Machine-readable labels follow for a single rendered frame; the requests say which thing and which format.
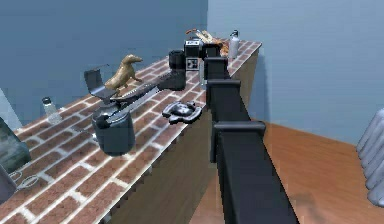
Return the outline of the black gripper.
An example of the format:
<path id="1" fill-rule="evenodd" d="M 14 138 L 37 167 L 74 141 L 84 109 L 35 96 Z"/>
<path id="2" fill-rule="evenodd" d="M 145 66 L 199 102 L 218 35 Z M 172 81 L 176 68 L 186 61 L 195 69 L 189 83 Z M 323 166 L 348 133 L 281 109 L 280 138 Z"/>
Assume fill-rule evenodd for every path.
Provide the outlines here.
<path id="1" fill-rule="evenodd" d="M 95 113 L 95 125 L 107 129 L 113 123 L 125 120 L 128 113 L 137 108 L 160 90 L 182 91 L 186 86 L 186 58 L 183 50 L 169 53 L 170 72 L 152 81 L 146 82 L 121 97 L 109 99 Z"/>

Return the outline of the grey soccer club emblem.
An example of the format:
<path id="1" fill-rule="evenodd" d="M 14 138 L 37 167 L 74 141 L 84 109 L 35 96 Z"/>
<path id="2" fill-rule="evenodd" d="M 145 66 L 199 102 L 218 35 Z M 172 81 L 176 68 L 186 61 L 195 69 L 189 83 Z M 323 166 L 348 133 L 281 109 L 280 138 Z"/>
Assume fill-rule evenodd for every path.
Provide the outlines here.
<path id="1" fill-rule="evenodd" d="M 193 101 L 185 103 L 175 101 L 167 105 L 162 111 L 162 115 L 168 119 L 171 125 L 182 122 L 191 124 L 196 121 L 202 114 L 202 108 L 196 106 Z"/>

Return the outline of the grey ribbed chair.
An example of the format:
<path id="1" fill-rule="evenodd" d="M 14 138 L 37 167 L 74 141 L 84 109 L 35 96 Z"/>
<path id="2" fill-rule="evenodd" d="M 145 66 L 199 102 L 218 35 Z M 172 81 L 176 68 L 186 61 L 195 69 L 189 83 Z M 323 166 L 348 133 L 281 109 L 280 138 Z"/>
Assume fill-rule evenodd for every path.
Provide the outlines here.
<path id="1" fill-rule="evenodd" d="M 366 178 L 367 199 L 384 208 L 384 108 L 375 113 L 356 151 Z"/>

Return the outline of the golden animal statue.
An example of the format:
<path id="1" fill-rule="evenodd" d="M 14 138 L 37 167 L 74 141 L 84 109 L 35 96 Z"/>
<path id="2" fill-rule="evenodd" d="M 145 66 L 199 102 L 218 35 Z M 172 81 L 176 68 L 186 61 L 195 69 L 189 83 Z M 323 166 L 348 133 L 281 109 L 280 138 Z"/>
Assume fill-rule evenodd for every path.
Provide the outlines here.
<path id="1" fill-rule="evenodd" d="M 121 61 L 119 68 L 115 74 L 105 83 L 107 89 L 115 90 L 116 97 L 120 95 L 120 88 L 127 87 L 127 82 L 130 78 L 135 81 L 142 82 L 142 79 L 136 77 L 136 72 L 133 63 L 142 62 L 143 59 L 134 54 L 127 54 Z"/>

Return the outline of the dark grey round pot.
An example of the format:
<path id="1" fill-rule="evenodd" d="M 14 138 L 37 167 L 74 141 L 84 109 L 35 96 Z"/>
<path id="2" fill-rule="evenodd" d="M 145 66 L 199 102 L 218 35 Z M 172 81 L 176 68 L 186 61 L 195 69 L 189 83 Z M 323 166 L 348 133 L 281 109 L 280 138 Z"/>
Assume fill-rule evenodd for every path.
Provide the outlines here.
<path id="1" fill-rule="evenodd" d="M 92 126 L 101 150 L 109 156 L 122 156 L 135 146 L 131 114 L 116 107 L 100 107 L 92 115 Z"/>

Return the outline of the glass salt shaker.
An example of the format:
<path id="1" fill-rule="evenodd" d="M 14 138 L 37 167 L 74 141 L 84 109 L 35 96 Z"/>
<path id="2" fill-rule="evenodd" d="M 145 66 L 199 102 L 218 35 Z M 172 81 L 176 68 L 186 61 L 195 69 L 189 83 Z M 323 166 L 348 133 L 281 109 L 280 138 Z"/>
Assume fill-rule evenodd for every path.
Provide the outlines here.
<path id="1" fill-rule="evenodd" d="M 49 97 L 44 97 L 42 103 L 47 115 L 47 120 L 53 125 L 59 124 L 62 121 L 62 117 L 51 99 Z"/>

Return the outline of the brick top wooden table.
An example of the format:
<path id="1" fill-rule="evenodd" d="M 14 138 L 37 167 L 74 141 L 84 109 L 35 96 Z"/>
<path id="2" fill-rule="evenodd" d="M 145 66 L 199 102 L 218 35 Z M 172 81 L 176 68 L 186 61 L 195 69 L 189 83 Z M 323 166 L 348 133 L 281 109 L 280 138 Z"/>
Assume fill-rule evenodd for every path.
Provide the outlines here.
<path id="1" fill-rule="evenodd" d="M 205 105 L 196 71 L 186 75 L 181 92 L 162 91 L 133 112 L 136 147 L 121 157 L 104 154 L 91 137 L 91 113 L 99 100 L 86 95 L 61 108 L 57 125 L 42 117 L 15 131 L 32 161 L 13 177 L 17 183 L 35 175 L 26 189 L 0 205 L 0 224 L 105 224 L 126 193 L 155 161 L 189 130 L 201 134 L 205 120 L 171 125 L 162 110 L 174 101 Z"/>

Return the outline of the white bottle with black cap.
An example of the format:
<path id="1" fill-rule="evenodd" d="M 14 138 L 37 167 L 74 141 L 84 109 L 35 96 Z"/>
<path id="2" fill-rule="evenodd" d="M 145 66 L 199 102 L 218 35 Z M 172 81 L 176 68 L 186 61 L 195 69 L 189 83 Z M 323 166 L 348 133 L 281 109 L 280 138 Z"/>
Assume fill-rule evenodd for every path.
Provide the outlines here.
<path id="1" fill-rule="evenodd" d="M 234 30 L 230 34 L 230 36 L 231 36 L 231 38 L 229 41 L 228 57 L 231 59 L 235 59 L 237 57 L 237 54 L 238 54 L 238 48 L 239 48 L 239 43 L 240 43 L 239 31 Z"/>

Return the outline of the grey rounded object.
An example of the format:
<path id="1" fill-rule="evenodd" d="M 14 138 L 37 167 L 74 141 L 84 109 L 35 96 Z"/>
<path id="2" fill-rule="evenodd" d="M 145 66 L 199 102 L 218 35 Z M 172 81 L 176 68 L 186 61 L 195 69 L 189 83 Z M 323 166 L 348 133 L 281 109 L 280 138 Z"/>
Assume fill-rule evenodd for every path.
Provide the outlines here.
<path id="1" fill-rule="evenodd" d="M 0 164 L 0 205 L 12 197 L 16 189 L 15 182 Z"/>

